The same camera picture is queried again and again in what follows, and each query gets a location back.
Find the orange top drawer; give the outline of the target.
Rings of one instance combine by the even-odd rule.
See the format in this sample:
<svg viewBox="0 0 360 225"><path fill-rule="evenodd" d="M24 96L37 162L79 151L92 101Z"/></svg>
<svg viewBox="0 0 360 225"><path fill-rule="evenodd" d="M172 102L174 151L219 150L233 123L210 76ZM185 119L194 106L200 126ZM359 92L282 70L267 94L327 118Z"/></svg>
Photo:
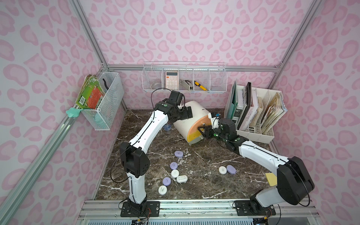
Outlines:
<svg viewBox="0 0 360 225"><path fill-rule="evenodd" d="M193 132L198 131L198 127L204 127L204 126L208 126L211 125L211 120L208 118L208 115L202 115L202 116L194 116L191 119L188 119L188 123L189 123L189 131L187 133L187 135Z"/></svg>

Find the white drawer cabinet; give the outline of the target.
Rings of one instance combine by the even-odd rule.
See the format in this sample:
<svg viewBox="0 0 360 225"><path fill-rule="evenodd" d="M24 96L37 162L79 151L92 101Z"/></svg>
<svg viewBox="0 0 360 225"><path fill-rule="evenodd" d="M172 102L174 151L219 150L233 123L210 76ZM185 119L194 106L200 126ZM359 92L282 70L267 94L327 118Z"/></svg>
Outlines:
<svg viewBox="0 0 360 225"><path fill-rule="evenodd" d="M195 144L203 140L203 136L197 128L211 125L211 120L208 117L210 112L196 101L187 102L186 106L191 107L193 117L186 120L176 121L174 123L174 127L183 136L187 143Z"/></svg>

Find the yellow drawer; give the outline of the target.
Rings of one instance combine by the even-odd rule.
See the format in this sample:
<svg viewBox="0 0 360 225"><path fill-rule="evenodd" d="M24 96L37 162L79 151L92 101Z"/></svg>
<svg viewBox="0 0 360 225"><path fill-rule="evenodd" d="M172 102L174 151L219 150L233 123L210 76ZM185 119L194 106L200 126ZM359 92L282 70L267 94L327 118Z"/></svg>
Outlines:
<svg viewBox="0 0 360 225"><path fill-rule="evenodd" d="M187 135L187 142L189 144L194 144L194 143L197 143L197 142L199 142L201 140L203 140L203 135L199 131L193 132L191 134L189 133Z"/></svg>

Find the white earphone case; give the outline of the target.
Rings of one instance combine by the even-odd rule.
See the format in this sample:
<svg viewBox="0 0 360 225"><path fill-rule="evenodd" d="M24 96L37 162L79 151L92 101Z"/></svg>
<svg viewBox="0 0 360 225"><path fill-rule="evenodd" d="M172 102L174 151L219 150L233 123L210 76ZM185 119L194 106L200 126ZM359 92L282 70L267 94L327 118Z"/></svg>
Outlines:
<svg viewBox="0 0 360 225"><path fill-rule="evenodd" d="M158 193L159 193L161 196L164 196L164 195L167 193L167 186L161 185L161 186L158 188Z"/></svg>
<svg viewBox="0 0 360 225"><path fill-rule="evenodd" d="M176 179L177 177L179 177L180 173L177 169L174 169L171 171L171 176L172 178Z"/></svg>
<svg viewBox="0 0 360 225"><path fill-rule="evenodd" d="M180 175L176 178L176 181L178 183L186 183L188 181L188 176L186 175Z"/></svg>
<svg viewBox="0 0 360 225"><path fill-rule="evenodd" d="M227 168L224 167L224 166L220 166L218 168L218 171L219 171L220 174L225 175L227 173Z"/></svg>

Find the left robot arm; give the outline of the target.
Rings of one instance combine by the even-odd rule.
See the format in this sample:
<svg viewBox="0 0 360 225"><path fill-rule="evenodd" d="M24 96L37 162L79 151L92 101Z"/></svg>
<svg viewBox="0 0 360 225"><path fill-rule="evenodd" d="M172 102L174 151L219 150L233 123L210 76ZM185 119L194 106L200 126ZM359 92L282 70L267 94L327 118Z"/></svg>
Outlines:
<svg viewBox="0 0 360 225"><path fill-rule="evenodd" d="M158 132L167 124L193 117L191 107L185 106L185 96L171 91L170 96L153 105L153 111L138 134L120 145L120 159L129 179L127 203L132 210L141 213L147 208L144 175L150 167L147 151Z"/></svg>

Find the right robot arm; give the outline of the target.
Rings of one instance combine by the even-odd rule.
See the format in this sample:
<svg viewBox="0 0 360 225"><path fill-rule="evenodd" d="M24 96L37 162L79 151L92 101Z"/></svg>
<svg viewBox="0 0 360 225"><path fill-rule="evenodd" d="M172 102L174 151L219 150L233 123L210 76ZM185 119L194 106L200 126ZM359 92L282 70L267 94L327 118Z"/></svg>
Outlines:
<svg viewBox="0 0 360 225"><path fill-rule="evenodd" d="M260 164L276 176L275 186L251 196L249 206L254 213L283 202L298 205L315 188L302 159L281 156L256 145L238 135L235 123L229 119L211 117L211 124L198 127L198 131L206 139L222 141L229 151Z"/></svg>

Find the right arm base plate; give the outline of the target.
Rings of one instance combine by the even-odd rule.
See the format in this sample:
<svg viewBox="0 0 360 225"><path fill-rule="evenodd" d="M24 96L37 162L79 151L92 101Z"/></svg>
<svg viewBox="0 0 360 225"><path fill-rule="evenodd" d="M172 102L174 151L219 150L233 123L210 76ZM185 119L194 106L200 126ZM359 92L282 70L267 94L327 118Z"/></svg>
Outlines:
<svg viewBox="0 0 360 225"><path fill-rule="evenodd" d="M234 201L232 207L236 209L238 216L275 216L274 206L264 208L255 200L238 200Z"/></svg>

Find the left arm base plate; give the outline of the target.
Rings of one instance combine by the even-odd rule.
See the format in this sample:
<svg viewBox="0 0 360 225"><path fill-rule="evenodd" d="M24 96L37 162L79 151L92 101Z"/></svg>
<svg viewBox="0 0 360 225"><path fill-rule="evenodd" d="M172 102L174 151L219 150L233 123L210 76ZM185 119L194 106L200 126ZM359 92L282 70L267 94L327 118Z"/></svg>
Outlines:
<svg viewBox="0 0 360 225"><path fill-rule="evenodd" d="M126 201L118 206L121 217L158 217L160 211L159 201L147 201L141 204Z"/></svg>

